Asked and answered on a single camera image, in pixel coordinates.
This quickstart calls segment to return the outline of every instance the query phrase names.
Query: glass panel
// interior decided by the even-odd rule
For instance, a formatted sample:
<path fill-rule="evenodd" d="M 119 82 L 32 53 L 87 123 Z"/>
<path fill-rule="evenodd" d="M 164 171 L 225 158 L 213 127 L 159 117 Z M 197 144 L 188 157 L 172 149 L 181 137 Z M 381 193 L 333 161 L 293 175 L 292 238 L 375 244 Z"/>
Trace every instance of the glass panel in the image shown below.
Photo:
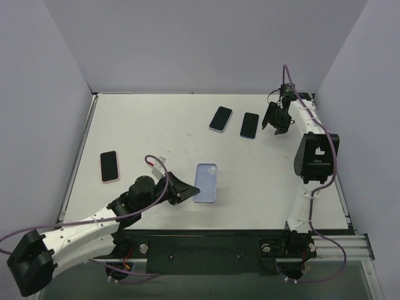
<path fill-rule="evenodd" d="M 341 262 L 308 262 L 307 278 L 324 278 Z M 311 284 L 285 283 L 283 276 L 161 276 L 135 285 L 107 283 L 103 268 L 91 263 L 73 267 L 41 293 L 40 300 L 77 299 L 372 299 L 360 262 L 349 262 L 339 277 Z"/>

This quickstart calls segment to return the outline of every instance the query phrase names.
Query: black smartphone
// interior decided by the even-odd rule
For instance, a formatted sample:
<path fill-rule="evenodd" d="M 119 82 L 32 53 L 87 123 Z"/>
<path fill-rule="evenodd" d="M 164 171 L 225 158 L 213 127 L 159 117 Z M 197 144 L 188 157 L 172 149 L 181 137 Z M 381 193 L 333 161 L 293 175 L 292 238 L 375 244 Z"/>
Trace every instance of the black smartphone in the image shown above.
<path fill-rule="evenodd" d="M 217 131 L 218 133 L 223 133 L 231 116 L 232 116 L 232 109 L 219 106 L 217 112 L 215 113 L 209 125 L 209 129 Z"/>
<path fill-rule="evenodd" d="M 244 114 L 242 129 L 240 130 L 241 137 L 248 139 L 256 137 L 258 117 L 258 114 L 251 114 L 250 112 Z"/>
<path fill-rule="evenodd" d="M 100 154 L 101 181 L 111 183 L 119 179 L 118 157 L 116 151 Z"/>

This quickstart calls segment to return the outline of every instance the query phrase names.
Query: smartphone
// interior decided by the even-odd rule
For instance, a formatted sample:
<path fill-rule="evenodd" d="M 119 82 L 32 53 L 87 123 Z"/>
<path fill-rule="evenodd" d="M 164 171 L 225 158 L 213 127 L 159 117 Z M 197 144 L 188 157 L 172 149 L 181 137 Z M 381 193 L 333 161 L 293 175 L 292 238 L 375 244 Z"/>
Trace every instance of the smartphone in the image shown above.
<path fill-rule="evenodd" d="M 251 114 L 250 112 L 244 114 L 242 129 L 240 130 L 241 137 L 248 139 L 256 137 L 258 117 L 258 114 Z"/>
<path fill-rule="evenodd" d="M 198 164 L 194 186 L 200 189 L 200 193 L 194 195 L 196 203 L 213 203 L 217 194 L 217 165 Z"/>
<path fill-rule="evenodd" d="M 209 128 L 218 133 L 223 133 L 231 116 L 232 116 L 232 109 L 219 106 L 217 112 L 215 113 L 210 123 Z"/>
<path fill-rule="evenodd" d="M 101 181 L 111 183 L 119 179 L 118 157 L 116 151 L 100 154 Z"/>

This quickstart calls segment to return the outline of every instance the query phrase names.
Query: cable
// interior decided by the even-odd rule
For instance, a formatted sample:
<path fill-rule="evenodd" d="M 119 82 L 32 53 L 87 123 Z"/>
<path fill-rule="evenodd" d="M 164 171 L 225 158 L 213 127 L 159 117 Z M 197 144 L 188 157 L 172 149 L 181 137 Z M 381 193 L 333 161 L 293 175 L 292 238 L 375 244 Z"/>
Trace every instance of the cable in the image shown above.
<path fill-rule="evenodd" d="M 128 270 L 130 270 L 131 267 L 129 267 L 129 266 L 126 264 L 125 260 L 126 260 L 127 258 L 129 258 L 129 257 L 132 255 L 132 253 L 133 253 L 133 248 L 131 247 L 131 248 L 129 249 L 128 255 L 125 256 L 125 257 L 124 257 L 124 260 L 122 261 L 123 264 L 124 264 L 124 267 L 125 267 L 126 269 L 128 269 Z"/>
<path fill-rule="evenodd" d="M 272 92 L 269 93 L 269 95 L 267 97 L 268 104 L 269 104 L 269 100 L 268 99 L 269 99 L 270 95 L 272 95 L 273 93 L 278 92 L 278 91 L 279 91 L 279 89 L 276 89 L 275 91 L 272 91 Z"/>
<path fill-rule="evenodd" d="M 288 66 L 285 65 L 285 64 L 283 65 L 282 83 L 283 83 L 283 84 L 285 83 L 285 72 L 286 72 L 287 78 L 289 79 L 289 82 L 290 82 L 290 84 L 291 84 L 292 90 L 293 90 L 294 94 L 295 94 L 296 97 L 297 97 L 297 100 L 299 100 L 299 102 L 301 103 L 301 105 L 302 105 L 304 108 L 306 108 L 307 106 L 305 105 L 304 101 L 301 99 L 299 93 L 296 91 L 296 88 L 294 87 L 292 78 L 291 78 L 290 73 L 289 73 Z M 340 274 L 343 273 L 343 271 L 344 271 L 345 268 L 346 268 L 346 264 L 347 264 L 347 255 L 346 255 L 346 251 L 344 250 L 344 248 L 343 248 L 338 242 L 336 242 L 336 241 L 334 241 L 333 239 L 331 239 L 331 238 L 329 238 L 329 237 L 327 237 L 327 236 L 324 236 L 323 234 L 319 233 L 319 232 L 314 228 L 314 226 L 313 226 L 312 216 L 313 216 L 314 194 L 315 194 L 316 192 L 322 190 L 322 189 L 328 188 L 330 185 L 332 185 L 332 184 L 334 183 L 335 178 L 336 178 L 336 175 L 337 175 L 337 173 L 338 173 L 338 161 L 337 161 L 337 157 L 336 157 L 336 150 L 335 150 L 335 147 L 334 147 L 334 144 L 333 144 L 333 141 L 332 141 L 332 137 L 331 137 L 329 131 L 328 131 L 320 122 L 318 122 L 318 121 L 315 119 L 315 117 L 314 117 L 313 113 L 311 112 L 311 110 L 306 109 L 306 111 L 307 111 L 308 114 L 310 115 L 310 118 L 312 119 L 312 121 L 313 121 L 316 125 L 318 125 L 318 126 L 325 132 L 326 137 L 327 137 L 327 140 L 328 140 L 329 145 L 330 145 L 330 147 L 331 147 L 332 156 L 333 156 L 333 172 L 332 172 L 332 178 L 331 178 L 331 180 L 330 180 L 327 184 L 325 184 L 325 185 L 323 185 L 323 186 L 320 186 L 320 187 L 317 187 L 316 189 L 314 189 L 313 191 L 311 191 L 311 200 L 310 200 L 310 209 L 309 209 L 309 217 L 308 217 L 308 220 L 309 220 L 309 224 L 310 224 L 311 230 L 312 230 L 317 236 L 319 236 L 320 238 L 323 238 L 323 239 L 325 239 L 325 240 L 327 240 L 327 241 L 329 241 L 329 242 L 335 244 L 335 245 L 336 245 L 337 247 L 339 247 L 339 249 L 343 252 L 343 264 L 342 264 L 342 267 L 340 268 L 340 270 L 339 270 L 337 273 L 335 273 L 335 274 L 333 274 L 333 275 L 331 275 L 331 276 L 329 276 L 329 277 L 326 277 L 326 278 L 322 278 L 322 279 L 304 279 L 304 280 L 298 280 L 298 281 L 295 281 L 295 280 L 293 280 L 293 279 L 288 278 L 287 280 L 292 281 L 292 282 L 296 282 L 296 283 L 322 283 L 322 282 L 324 282 L 324 281 L 331 280 L 331 279 L 333 279 L 333 278 L 335 278 L 335 277 L 337 277 L 337 276 L 339 276 Z"/>
<path fill-rule="evenodd" d="M 136 211 L 136 212 L 132 212 L 131 214 L 127 214 L 125 216 L 107 217 L 107 218 L 104 218 L 104 219 L 92 219 L 92 220 L 88 220 L 88 221 L 78 221 L 78 222 L 70 222 L 70 223 L 58 223 L 58 224 L 52 224 L 52 225 L 38 225 L 38 226 L 26 227 L 26 228 L 23 228 L 23 229 L 20 229 L 20 230 L 13 231 L 13 232 L 1 237 L 0 238 L 0 243 L 3 242 L 4 240 L 10 238 L 11 236 L 15 236 L 16 234 L 19 234 L 19 233 L 24 233 L 25 231 L 31 231 L 31 230 L 35 230 L 35 229 L 36 230 L 37 229 L 44 229 L 44 228 L 61 228 L 61 227 L 85 225 L 85 224 L 92 224 L 92 223 L 101 223 L 101 222 L 108 222 L 108 221 L 117 221 L 117 220 L 130 218 L 130 217 L 136 216 L 136 215 L 138 215 L 140 213 L 143 213 L 144 211 L 147 211 L 148 209 L 150 209 L 153 206 L 155 206 L 164 197 L 164 195 L 165 195 L 165 193 L 166 193 L 166 191 L 168 189 L 168 184 L 169 184 L 168 170 L 167 170 L 166 166 L 164 165 L 164 163 L 162 161 L 160 161 L 156 156 L 146 155 L 144 157 L 144 161 L 146 162 L 146 164 L 151 164 L 151 162 L 148 161 L 148 158 L 155 159 L 161 165 L 161 167 L 164 169 L 165 178 L 166 178 L 165 186 L 164 186 L 164 189 L 162 190 L 162 193 L 148 207 L 145 207 L 144 209 L 141 209 L 141 210 Z M 8 255 L 12 254 L 11 251 L 7 251 L 7 250 L 1 249 L 1 248 L 0 248 L 0 253 L 8 254 Z"/>
<path fill-rule="evenodd" d="M 126 280 L 122 280 L 122 281 L 118 281 L 118 284 L 138 284 L 138 283 L 144 283 L 145 281 L 149 281 L 152 280 L 154 278 L 157 278 L 161 276 L 159 275 L 155 275 L 155 276 L 149 276 L 147 278 L 141 279 L 141 280 L 137 280 L 137 281 L 126 281 Z"/>

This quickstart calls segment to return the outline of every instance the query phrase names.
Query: light blue phone case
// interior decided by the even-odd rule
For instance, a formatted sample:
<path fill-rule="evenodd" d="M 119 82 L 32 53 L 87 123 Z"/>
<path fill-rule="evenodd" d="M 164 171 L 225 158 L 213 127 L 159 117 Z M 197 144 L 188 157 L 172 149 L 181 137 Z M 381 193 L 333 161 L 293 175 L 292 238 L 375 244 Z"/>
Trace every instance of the light blue phone case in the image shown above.
<path fill-rule="evenodd" d="M 196 180 L 194 186 L 200 189 L 200 193 L 194 195 L 193 201 L 196 203 L 213 203 L 217 193 L 217 173 L 216 164 L 198 164 Z"/>

